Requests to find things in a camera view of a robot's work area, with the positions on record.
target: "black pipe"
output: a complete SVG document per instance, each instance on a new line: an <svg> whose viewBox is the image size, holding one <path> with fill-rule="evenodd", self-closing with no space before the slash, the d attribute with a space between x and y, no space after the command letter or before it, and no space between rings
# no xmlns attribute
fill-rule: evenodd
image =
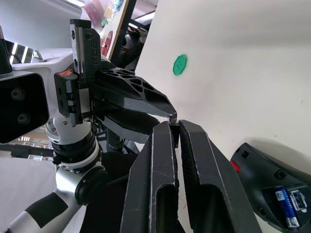
<svg viewBox="0 0 311 233"><path fill-rule="evenodd" d="M0 26L0 75L12 72L8 49Z"/></svg>

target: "green sticker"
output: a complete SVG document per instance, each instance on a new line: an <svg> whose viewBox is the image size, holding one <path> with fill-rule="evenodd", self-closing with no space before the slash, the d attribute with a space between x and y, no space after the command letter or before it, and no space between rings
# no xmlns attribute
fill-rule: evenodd
<svg viewBox="0 0 311 233"><path fill-rule="evenodd" d="M186 65L187 65L186 55L183 54L177 57L176 61L174 62L174 66L173 66L174 75L180 75L186 68Z"/></svg>

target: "white wall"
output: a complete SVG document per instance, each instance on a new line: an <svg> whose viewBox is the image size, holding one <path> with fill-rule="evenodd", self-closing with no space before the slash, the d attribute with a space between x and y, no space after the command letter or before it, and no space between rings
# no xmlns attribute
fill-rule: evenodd
<svg viewBox="0 0 311 233"><path fill-rule="evenodd" d="M80 14L60 0L0 0L4 38L32 49L71 48L69 19Z"/></svg>

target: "blue battery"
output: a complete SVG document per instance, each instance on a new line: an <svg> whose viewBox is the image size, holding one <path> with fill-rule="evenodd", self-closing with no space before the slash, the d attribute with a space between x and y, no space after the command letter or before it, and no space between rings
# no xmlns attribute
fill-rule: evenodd
<svg viewBox="0 0 311 233"><path fill-rule="evenodd" d="M279 201L283 214L286 219L287 226L289 228L297 228L300 227L297 219L297 214L295 209L293 208L293 204L291 199L288 197L288 193L285 187L275 188L276 197Z"/></svg>

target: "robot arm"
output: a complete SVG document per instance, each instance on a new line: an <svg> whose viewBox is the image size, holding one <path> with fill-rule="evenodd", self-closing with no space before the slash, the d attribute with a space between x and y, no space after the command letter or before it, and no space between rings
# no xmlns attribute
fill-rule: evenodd
<svg viewBox="0 0 311 233"><path fill-rule="evenodd" d="M102 60L99 35L90 27L89 21L70 21L72 55L15 65L0 76L3 95L12 97L5 106L16 109L0 122L17 129L0 143L46 123L57 165L56 190L27 208L5 233L60 233L81 205L104 192L110 179L91 124L107 128L107 144L114 150L122 148L124 139L146 143L129 174L122 233L176 232L179 137L191 227L209 233L261 232L235 170L206 132L177 122L165 95L133 72ZM23 82L25 76L37 79L37 91L33 83ZM38 98L46 100L42 108L26 104ZM150 114L168 121L159 124Z"/></svg>

